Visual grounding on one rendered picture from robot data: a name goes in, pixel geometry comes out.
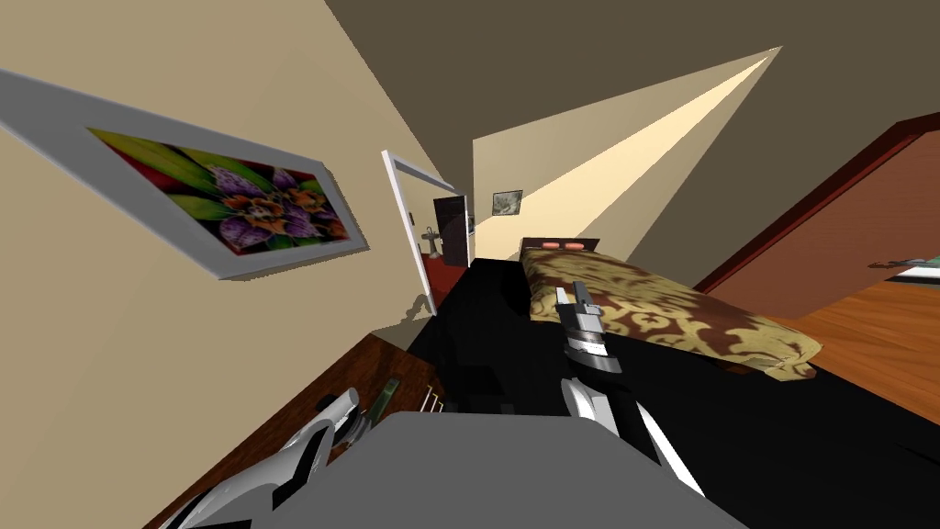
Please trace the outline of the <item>grey framed flower picture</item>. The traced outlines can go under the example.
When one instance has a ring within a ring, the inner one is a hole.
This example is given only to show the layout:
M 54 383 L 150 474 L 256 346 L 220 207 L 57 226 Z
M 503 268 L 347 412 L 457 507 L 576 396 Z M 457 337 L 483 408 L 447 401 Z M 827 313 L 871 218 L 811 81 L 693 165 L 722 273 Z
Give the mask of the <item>grey framed flower picture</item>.
M 4 69 L 0 127 L 221 280 L 368 249 L 317 160 Z

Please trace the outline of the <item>green flat object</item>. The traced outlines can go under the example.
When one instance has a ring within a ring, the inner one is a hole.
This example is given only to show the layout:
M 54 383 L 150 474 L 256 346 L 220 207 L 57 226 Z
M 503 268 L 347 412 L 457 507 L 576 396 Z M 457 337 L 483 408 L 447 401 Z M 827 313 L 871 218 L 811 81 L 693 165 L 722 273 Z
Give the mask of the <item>green flat object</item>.
M 375 426 L 384 415 L 386 408 L 389 402 L 392 400 L 393 395 L 397 391 L 397 388 L 400 384 L 400 380 L 397 378 L 390 378 L 383 389 L 378 395 L 378 398 L 375 400 L 373 407 L 371 407 L 365 414 L 369 424 Z

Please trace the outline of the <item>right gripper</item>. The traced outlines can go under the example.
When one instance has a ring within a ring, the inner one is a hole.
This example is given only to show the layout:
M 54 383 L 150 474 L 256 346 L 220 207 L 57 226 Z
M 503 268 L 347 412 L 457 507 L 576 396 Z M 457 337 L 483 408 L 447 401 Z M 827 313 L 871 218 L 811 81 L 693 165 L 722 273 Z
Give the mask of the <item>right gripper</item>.
M 555 309 L 561 324 L 567 330 L 602 335 L 604 333 L 601 320 L 602 310 L 594 305 L 585 282 L 574 281 L 572 287 L 576 302 L 567 302 L 567 293 L 562 287 L 555 289 Z

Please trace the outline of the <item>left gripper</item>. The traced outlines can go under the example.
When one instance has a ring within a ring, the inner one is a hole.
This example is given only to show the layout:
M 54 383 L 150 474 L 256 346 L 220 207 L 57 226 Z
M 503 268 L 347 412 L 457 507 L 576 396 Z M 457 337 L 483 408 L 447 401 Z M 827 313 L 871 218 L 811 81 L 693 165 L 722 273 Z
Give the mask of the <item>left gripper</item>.
M 336 423 L 332 446 L 356 443 L 373 425 L 374 421 L 367 413 L 350 412 Z

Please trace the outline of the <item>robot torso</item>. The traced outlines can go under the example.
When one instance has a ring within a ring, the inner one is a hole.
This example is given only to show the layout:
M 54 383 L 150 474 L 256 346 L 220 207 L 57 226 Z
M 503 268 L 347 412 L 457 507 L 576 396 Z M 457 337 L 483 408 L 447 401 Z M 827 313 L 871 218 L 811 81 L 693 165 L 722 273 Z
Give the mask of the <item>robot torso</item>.
M 252 529 L 746 529 L 582 418 L 398 412 Z

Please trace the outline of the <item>bed with patterned gold blanket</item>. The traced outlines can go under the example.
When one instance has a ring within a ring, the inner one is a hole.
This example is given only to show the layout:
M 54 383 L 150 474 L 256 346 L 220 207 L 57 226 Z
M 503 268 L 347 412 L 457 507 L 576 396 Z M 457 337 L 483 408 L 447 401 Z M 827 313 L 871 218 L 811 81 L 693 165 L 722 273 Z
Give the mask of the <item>bed with patterned gold blanket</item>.
M 597 253 L 586 239 L 522 239 L 533 321 L 559 322 L 556 291 L 585 283 L 605 332 L 727 361 L 779 381 L 815 377 L 822 345 L 766 317 Z

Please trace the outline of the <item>dark brown door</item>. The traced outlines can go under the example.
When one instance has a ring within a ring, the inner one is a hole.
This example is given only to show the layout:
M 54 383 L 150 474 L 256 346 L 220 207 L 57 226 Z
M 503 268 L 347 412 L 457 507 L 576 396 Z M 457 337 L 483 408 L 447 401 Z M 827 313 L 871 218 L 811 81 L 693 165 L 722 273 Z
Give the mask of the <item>dark brown door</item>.
M 443 263 L 448 266 L 468 267 L 468 216 L 465 196 L 436 198 L 433 204 L 442 242 Z

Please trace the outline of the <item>reddish brown door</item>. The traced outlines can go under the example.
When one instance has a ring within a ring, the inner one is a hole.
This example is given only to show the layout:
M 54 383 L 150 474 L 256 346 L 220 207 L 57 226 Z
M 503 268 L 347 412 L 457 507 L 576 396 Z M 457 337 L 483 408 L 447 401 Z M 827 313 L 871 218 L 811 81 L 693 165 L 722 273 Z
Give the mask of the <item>reddish brown door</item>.
M 940 112 L 898 122 L 760 231 L 697 290 L 797 319 L 940 255 Z

